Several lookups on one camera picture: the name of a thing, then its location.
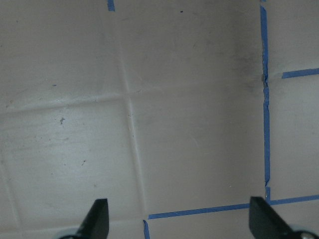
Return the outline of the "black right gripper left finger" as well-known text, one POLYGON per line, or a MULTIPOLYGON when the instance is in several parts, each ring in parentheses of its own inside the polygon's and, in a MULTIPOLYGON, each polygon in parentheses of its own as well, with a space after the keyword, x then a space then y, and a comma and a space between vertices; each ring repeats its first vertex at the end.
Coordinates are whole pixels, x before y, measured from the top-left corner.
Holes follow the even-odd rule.
POLYGON ((109 234, 108 199, 96 199, 79 229, 60 239, 106 239, 109 234))

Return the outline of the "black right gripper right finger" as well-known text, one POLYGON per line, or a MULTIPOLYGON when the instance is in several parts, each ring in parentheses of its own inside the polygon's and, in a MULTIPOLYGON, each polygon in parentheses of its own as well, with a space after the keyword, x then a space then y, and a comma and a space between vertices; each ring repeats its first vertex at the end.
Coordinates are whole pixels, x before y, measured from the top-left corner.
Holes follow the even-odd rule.
POLYGON ((292 229, 262 197, 251 197, 249 229, 255 239, 317 239, 315 233, 292 229))

